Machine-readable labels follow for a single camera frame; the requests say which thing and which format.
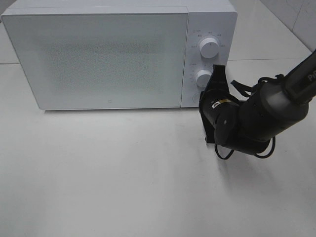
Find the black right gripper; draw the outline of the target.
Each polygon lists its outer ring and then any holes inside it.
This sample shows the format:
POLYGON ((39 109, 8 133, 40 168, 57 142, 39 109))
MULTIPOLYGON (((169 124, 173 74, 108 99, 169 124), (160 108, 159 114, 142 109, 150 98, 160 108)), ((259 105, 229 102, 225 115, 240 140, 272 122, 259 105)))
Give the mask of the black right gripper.
POLYGON ((200 93, 199 112, 204 128, 237 128, 241 102, 229 93, 225 65, 213 65, 206 89, 200 93))

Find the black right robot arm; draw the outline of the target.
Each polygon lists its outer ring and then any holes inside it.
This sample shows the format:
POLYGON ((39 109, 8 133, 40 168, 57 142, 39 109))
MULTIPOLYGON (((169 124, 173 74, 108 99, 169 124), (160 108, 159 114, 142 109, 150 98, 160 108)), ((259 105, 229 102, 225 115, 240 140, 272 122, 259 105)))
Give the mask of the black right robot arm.
POLYGON ((276 136, 303 120, 309 102, 316 95, 316 54, 313 52, 287 75, 262 77, 254 86, 235 80, 231 85, 246 99, 234 97, 228 87, 226 67, 214 65, 204 91, 200 93, 199 113, 205 141, 260 159, 270 157, 276 136))

